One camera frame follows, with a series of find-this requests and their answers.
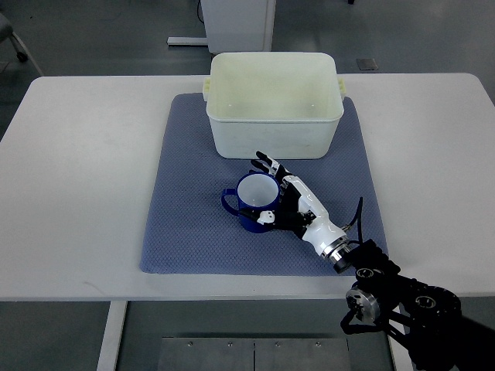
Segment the bin handle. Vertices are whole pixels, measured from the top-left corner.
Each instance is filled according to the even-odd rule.
[[[210,92],[210,82],[211,82],[211,77],[205,77],[203,81],[203,99],[205,102],[208,101],[208,94]]]
[[[339,81],[340,97],[343,100],[347,95],[346,84],[343,82],[342,77],[339,77],[338,81]]]

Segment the chair leg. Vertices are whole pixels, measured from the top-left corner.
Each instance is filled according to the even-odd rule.
[[[26,60],[23,60],[23,56],[27,55],[28,58],[31,60],[32,64],[38,71],[39,75],[45,76],[45,74],[42,72],[42,70],[39,68],[38,63],[34,60],[32,57],[31,53],[29,52],[28,48],[26,45],[22,42],[22,40],[13,32],[10,35],[10,41],[12,42],[12,45],[14,46],[15,51],[17,52],[17,57],[21,62],[25,62]]]

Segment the blue mug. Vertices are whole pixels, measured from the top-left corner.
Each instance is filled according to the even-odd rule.
[[[236,196],[239,209],[235,209],[227,203],[225,197]],[[236,188],[226,188],[222,192],[222,205],[225,210],[239,217],[241,225],[252,233],[268,232],[271,227],[256,223],[242,216],[240,209],[252,209],[257,211],[275,210],[280,199],[280,187],[275,178],[265,172],[252,172],[239,180]]]

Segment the mug handle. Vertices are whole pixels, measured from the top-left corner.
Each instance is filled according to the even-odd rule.
[[[239,216],[239,211],[230,206],[227,201],[225,201],[225,196],[235,196],[235,188],[226,188],[222,191],[222,206],[226,211],[234,216]]]

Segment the blue towel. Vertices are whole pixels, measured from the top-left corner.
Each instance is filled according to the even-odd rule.
[[[357,113],[350,98],[343,103],[345,113],[323,158],[281,163],[315,193],[337,226],[352,220],[363,196],[364,239],[375,240],[387,253]],[[225,211],[220,203],[222,190],[234,188],[251,168],[249,160],[218,155],[201,94],[177,96],[170,109],[149,207],[142,271],[336,275],[330,262],[292,232],[249,233]],[[357,239],[355,227],[349,236]]]

